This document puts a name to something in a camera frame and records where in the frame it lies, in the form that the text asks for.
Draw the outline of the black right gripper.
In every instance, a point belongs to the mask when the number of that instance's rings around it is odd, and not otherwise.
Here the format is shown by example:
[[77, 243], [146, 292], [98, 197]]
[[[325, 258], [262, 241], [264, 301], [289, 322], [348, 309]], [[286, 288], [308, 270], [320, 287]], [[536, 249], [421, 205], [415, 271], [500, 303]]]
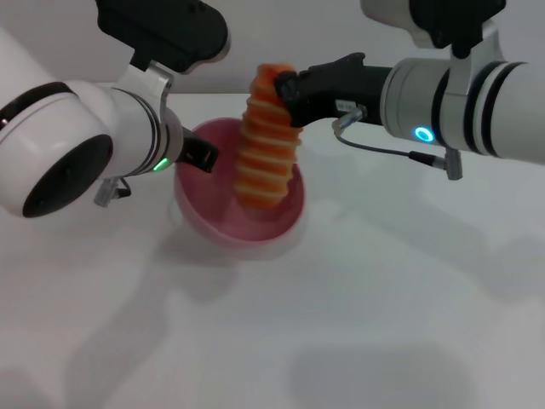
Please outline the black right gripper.
[[367, 66], [365, 54], [311, 66], [302, 72], [283, 71], [274, 79], [278, 98], [287, 109], [291, 126], [300, 128], [324, 118], [339, 118], [352, 102], [366, 109], [364, 123], [382, 125], [382, 89], [392, 71], [388, 66]]

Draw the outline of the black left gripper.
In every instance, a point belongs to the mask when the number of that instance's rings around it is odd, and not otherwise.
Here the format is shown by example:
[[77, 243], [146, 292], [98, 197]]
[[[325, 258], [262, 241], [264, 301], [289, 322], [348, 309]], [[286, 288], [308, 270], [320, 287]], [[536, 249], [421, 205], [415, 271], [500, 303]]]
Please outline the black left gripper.
[[219, 156], [219, 149], [208, 141], [199, 139], [188, 128], [181, 128], [181, 152], [178, 163], [194, 165], [206, 173], [211, 173]]

